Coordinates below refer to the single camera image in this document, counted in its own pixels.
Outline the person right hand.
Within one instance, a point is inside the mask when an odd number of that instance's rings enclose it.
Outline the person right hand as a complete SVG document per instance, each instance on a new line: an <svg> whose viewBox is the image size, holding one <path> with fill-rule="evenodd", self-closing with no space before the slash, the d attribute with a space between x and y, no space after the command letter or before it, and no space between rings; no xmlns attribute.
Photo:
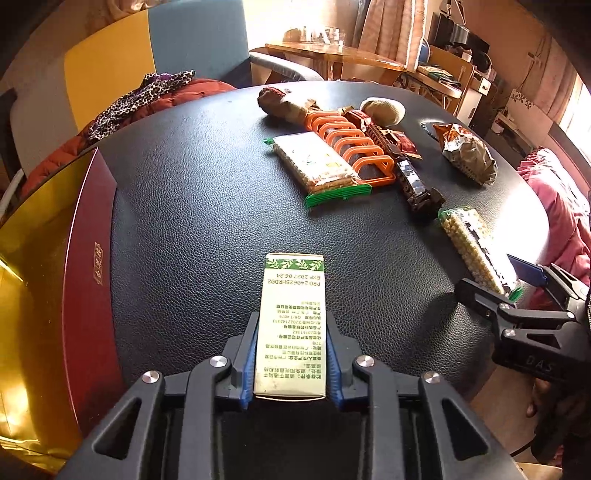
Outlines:
<svg viewBox="0 0 591 480"><path fill-rule="evenodd" d="M567 414L560 406L565 400L560 386L541 379L534 381L526 415L537 419L530 450L540 463L548 463L554 458L569 433Z"/></svg>

